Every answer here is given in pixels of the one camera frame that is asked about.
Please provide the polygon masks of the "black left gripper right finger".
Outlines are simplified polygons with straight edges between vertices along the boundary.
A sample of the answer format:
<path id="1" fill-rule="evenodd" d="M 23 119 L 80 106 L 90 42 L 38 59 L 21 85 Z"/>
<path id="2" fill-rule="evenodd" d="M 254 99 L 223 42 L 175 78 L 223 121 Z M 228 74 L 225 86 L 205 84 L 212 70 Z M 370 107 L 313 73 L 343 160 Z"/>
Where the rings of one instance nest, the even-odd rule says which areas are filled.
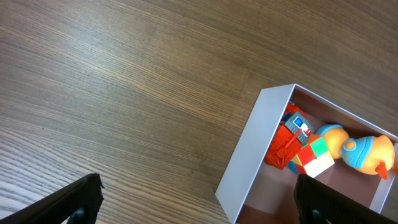
<path id="1" fill-rule="evenodd" d="M 294 190 L 301 224 L 397 224 L 307 174 L 300 174 Z"/>

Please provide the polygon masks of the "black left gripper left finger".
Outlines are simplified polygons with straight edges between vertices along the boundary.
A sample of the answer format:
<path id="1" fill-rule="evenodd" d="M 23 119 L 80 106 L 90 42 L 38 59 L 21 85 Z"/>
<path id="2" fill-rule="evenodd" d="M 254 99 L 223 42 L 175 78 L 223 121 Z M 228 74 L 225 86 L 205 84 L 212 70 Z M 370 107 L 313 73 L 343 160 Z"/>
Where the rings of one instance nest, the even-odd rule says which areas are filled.
<path id="1" fill-rule="evenodd" d="M 94 224 L 104 200 L 97 173 L 88 174 L 28 207 L 1 219 L 3 224 Z"/>

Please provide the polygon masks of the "colourful puzzle cube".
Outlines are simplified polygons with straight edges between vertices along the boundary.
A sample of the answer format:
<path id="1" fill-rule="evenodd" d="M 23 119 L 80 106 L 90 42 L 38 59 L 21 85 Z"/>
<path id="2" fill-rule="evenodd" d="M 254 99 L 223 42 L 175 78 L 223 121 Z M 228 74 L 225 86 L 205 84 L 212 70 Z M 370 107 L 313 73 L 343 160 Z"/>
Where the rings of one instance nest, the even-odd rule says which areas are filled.
<path id="1" fill-rule="evenodd" d="M 288 163 L 288 168 L 296 174 L 315 178 L 334 164 L 324 137 L 314 134 Z"/>

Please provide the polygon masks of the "white box pink interior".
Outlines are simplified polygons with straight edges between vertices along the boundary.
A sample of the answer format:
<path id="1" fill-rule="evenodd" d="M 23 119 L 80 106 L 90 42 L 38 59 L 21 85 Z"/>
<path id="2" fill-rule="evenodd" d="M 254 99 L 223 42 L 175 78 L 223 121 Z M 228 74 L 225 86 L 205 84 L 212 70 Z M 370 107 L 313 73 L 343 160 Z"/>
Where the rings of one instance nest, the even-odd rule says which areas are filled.
<path id="1" fill-rule="evenodd" d="M 383 134 L 397 144 L 395 134 L 298 84 L 265 88 L 255 102 L 215 192 L 230 223 L 299 222 L 294 200 L 298 175 L 263 161 L 290 101 L 303 110 L 315 129 L 338 123 L 353 138 Z"/>

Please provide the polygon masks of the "red toy fire truck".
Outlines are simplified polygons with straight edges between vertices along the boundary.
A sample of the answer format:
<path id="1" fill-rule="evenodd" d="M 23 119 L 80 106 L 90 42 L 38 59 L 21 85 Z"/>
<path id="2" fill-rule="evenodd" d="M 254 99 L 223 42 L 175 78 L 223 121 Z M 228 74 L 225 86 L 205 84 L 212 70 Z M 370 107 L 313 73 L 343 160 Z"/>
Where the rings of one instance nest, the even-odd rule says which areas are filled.
<path id="1" fill-rule="evenodd" d="M 313 133 L 307 115 L 294 103 L 288 102 L 277 130 L 266 152 L 264 162 L 283 170 Z"/>

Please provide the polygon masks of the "yellow duck toy blue hat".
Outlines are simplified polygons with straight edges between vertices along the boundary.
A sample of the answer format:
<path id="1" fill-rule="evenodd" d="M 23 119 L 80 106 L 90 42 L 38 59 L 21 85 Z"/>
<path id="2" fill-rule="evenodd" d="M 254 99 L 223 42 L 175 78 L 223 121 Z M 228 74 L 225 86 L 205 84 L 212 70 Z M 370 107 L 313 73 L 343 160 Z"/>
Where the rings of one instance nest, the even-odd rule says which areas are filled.
<path id="1" fill-rule="evenodd" d="M 395 163 L 395 148 L 385 135 L 351 138 L 340 124 L 320 127 L 316 135 L 324 138 L 334 159 L 342 159 L 355 170 L 388 179 L 388 172 Z"/>

